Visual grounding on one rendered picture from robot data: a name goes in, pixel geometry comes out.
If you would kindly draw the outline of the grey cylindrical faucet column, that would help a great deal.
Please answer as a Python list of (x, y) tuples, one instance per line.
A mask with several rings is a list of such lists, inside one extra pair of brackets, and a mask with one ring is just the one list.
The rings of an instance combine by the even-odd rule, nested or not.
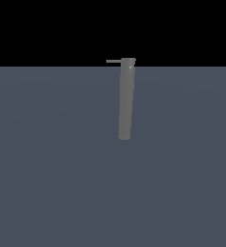
[(135, 61), (135, 58), (123, 58), (121, 60), (120, 114), (118, 134), (120, 140), (130, 139)]

